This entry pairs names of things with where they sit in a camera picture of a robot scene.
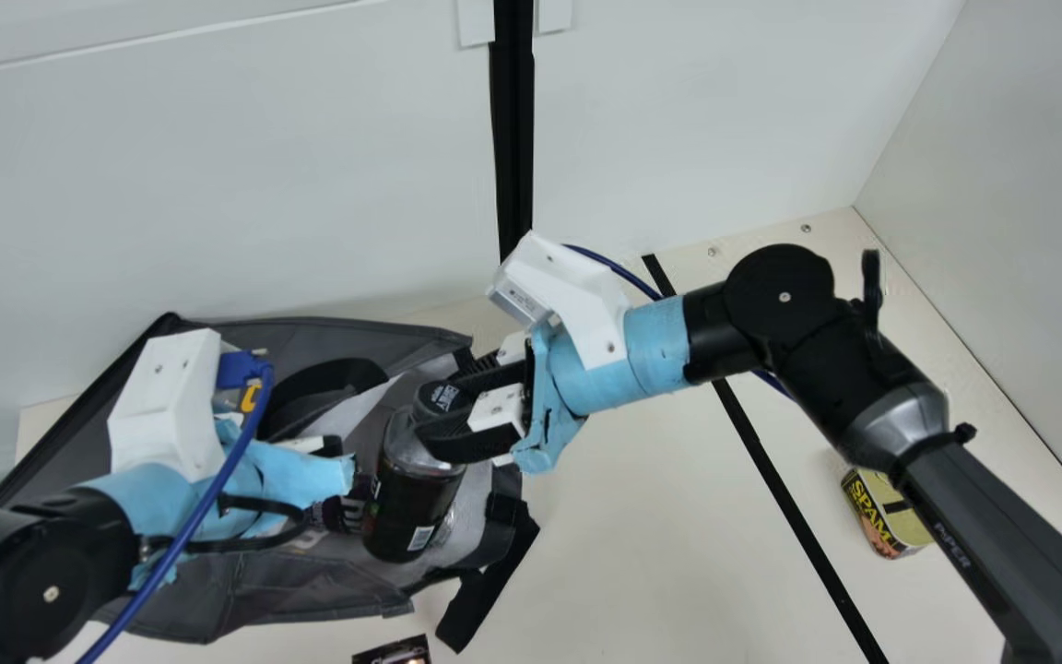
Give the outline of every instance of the black can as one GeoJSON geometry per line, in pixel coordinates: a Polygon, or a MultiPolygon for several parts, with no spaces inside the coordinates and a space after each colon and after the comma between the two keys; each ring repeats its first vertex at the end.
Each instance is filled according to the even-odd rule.
{"type": "Polygon", "coordinates": [[[372,497],[363,513],[363,546],[388,563],[412,562],[429,547],[453,506],[466,466],[438,461],[415,436],[412,411],[388,422],[372,497]]]}

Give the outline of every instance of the barcode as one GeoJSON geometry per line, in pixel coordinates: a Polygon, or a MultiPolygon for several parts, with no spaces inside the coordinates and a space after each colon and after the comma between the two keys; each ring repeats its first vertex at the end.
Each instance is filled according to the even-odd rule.
{"type": "Polygon", "coordinates": [[[422,550],[429,546],[429,540],[433,539],[433,530],[436,526],[421,526],[412,534],[412,542],[409,542],[409,550],[422,550]]]}

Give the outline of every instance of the light blue tape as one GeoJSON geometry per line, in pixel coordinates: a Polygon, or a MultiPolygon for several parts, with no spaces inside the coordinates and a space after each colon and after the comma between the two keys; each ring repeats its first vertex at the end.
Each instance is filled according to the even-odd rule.
{"type": "Polygon", "coordinates": [[[584,416],[573,416],[565,407],[548,370],[548,350],[560,333],[547,324],[531,328],[531,353],[535,356],[531,426],[527,437],[511,448],[514,462],[528,475],[555,467],[560,454],[585,422],[584,416]]]}
{"type": "MultiPolygon", "coordinates": [[[[240,428],[232,421],[220,420],[216,422],[216,432],[227,450],[240,436],[240,428]]],[[[224,486],[224,493],[287,501],[306,509],[318,500],[349,493],[354,474],[353,455],[318,458],[253,442],[224,486]]],[[[130,518],[135,533],[174,534],[210,483],[210,479],[191,483],[164,464],[144,463],[126,472],[91,479],[81,487],[96,489],[113,499],[130,518]]],[[[281,524],[284,518],[278,514],[258,515],[243,509],[228,510],[227,514],[220,515],[220,510],[212,507],[191,539],[207,542],[239,534],[254,537],[281,524]]],[[[185,559],[188,556],[182,556],[181,560],[185,559]]],[[[140,584],[148,567],[149,563],[135,567],[134,583],[140,584]]]]}
{"type": "Polygon", "coordinates": [[[548,370],[569,410],[590,415],[689,387],[682,373],[690,359],[682,297],[667,297],[628,311],[626,348],[624,360],[589,371],[565,331],[552,338],[548,370]]]}
{"type": "Polygon", "coordinates": [[[551,471],[586,416],[690,386],[683,368],[690,358],[682,299],[670,297],[628,311],[627,358],[586,371],[563,328],[531,329],[535,356],[531,426],[512,449],[528,474],[551,471]]]}

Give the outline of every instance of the white enclosure wall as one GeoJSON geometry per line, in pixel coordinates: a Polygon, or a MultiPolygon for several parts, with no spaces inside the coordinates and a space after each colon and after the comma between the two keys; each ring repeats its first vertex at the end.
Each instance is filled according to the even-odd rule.
{"type": "Polygon", "coordinates": [[[1062,461],[1062,0],[969,0],[858,209],[1062,461]]]}
{"type": "MultiPolygon", "coordinates": [[[[485,48],[453,0],[256,17],[312,4],[0,0],[0,472],[161,311],[484,289],[485,48]]],[[[850,205],[960,5],[577,0],[534,41],[535,226],[632,255],[850,205]]]]}

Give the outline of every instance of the blue cable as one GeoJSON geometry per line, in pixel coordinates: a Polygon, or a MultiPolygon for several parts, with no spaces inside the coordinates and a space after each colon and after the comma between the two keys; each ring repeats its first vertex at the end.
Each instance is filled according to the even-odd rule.
{"type": "Polygon", "coordinates": [[[644,291],[646,297],[653,300],[653,302],[658,302],[662,300],[662,293],[657,290],[652,289],[649,283],[641,282],[637,278],[636,274],[633,274],[630,270],[622,268],[617,261],[606,259],[606,257],[601,256],[601,254],[590,251],[590,249],[578,248],[577,244],[564,244],[565,248],[572,249],[573,252],[581,254],[582,256],[587,256],[590,259],[598,261],[599,263],[607,266],[609,269],[614,270],[617,276],[624,278],[626,282],[632,283],[633,286],[637,287],[637,290],[644,291]]]}
{"type": "MultiPolygon", "coordinates": [[[[565,248],[572,249],[573,252],[577,252],[582,256],[587,256],[590,259],[598,261],[599,263],[607,266],[609,269],[614,270],[617,276],[624,278],[626,282],[632,283],[633,286],[637,287],[637,290],[644,291],[644,293],[646,293],[646,297],[653,300],[653,302],[656,303],[658,302],[658,300],[662,300],[662,293],[658,293],[657,290],[652,289],[649,283],[641,282],[640,278],[636,276],[636,274],[633,274],[630,270],[622,268],[622,266],[620,266],[620,263],[618,263],[617,261],[613,259],[606,259],[606,257],[601,256],[601,254],[594,252],[593,249],[578,248],[577,244],[564,244],[564,245],[565,248]]],[[[753,374],[756,375],[756,377],[761,379],[764,382],[767,382],[768,387],[774,388],[774,390],[781,392],[785,396],[789,396],[789,392],[785,391],[785,386],[781,386],[778,379],[776,379],[774,375],[768,373],[768,371],[754,369],[753,374]]]]}
{"type": "Polygon", "coordinates": [[[232,450],[228,452],[227,461],[224,461],[224,464],[220,467],[220,472],[216,473],[215,479],[211,479],[211,484],[204,492],[203,497],[199,499],[199,505],[194,506],[193,512],[186,518],[186,524],[174,535],[170,547],[158,559],[155,568],[150,572],[147,581],[142,583],[142,589],[138,590],[138,593],[134,596],[134,599],[130,600],[129,605],[125,605],[125,609],[122,609],[122,612],[117,615],[114,624],[105,630],[105,633],[88,648],[80,660],[76,660],[76,664],[92,664],[93,661],[97,661],[98,657],[101,657],[101,653],[105,652],[105,648],[113,646],[118,635],[121,635],[122,631],[125,631],[125,627],[130,626],[130,623],[138,614],[138,611],[142,610],[147,601],[158,590],[158,585],[166,578],[166,573],[170,572],[171,567],[174,566],[178,556],[186,548],[186,544],[193,538],[195,530],[200,529],[200,525],[203,524],[203,520],[207,516],[211,505],[215,505],[216,499],[220,497],[220,491],[223,491],[227,479],[232,478],[237,464],[244,457],[244,450],[249,448],[249,443],[253,442],[253,436],[256,433],[256,425],[260,423],[261,415],[264,415],[264,410],[269,407],[269,392],[273,388],[273,365],[264,362],[264,364],[261,364],[260,374],[261,393],[258,395],[260,398],[257,398],[256,407],[253,407],[253,412],[249,413],[249,419],[244,422],[244,428],[241,429],[240,437],[237,438],[232,450]]]}

